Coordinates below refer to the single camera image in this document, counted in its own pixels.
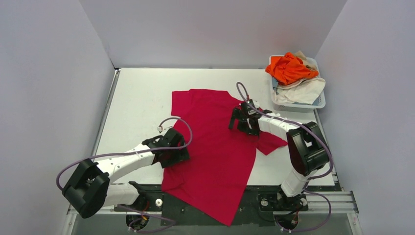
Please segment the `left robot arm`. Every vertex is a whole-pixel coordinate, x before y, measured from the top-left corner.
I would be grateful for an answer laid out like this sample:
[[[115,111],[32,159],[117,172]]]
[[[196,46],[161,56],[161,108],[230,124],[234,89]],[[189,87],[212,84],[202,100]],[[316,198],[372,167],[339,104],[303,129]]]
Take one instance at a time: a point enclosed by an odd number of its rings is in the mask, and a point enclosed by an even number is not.
[[[105,159],[97,162],[82,160],[62,188],[62,195],[82,218],[92,217],[106,206],[128,205],[139,211],[146,204],[143,190],[136,182],[116,181],[143,167],[160,164],[167,168],[188,160],[186,147],[184,136],[169,128],[124,153],[105,154]]]

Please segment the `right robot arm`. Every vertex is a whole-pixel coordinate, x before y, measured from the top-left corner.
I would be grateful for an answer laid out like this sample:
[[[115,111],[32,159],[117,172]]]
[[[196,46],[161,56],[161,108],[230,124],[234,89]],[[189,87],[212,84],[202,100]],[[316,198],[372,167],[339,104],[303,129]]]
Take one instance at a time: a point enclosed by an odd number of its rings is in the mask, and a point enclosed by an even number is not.
[[[237,128],[251,136],[272,134],[285,140],[292,170],[280,185],[277,205],[289,210],[296,204],[318,170],[330,162],[328,147],[316,122],[298,123],[270,110],[261,110],[250,99],[233,108],[229,129]]]

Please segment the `red t-shirt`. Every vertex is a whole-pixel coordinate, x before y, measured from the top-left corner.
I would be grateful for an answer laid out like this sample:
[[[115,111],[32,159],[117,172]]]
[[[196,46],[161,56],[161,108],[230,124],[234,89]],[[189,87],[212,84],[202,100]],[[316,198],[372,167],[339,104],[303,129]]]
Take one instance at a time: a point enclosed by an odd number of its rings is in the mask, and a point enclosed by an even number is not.
[[[272,134],[230,130],[232,110],[239,103],[227,91],[172,92],[171,115],[180,118],[174,128],[189,142],[190,159],[164,170],[163,191],[184,191],[192,198],[210,190],[237,194],[247,186],[257,151],[268,155],[287,145]]]

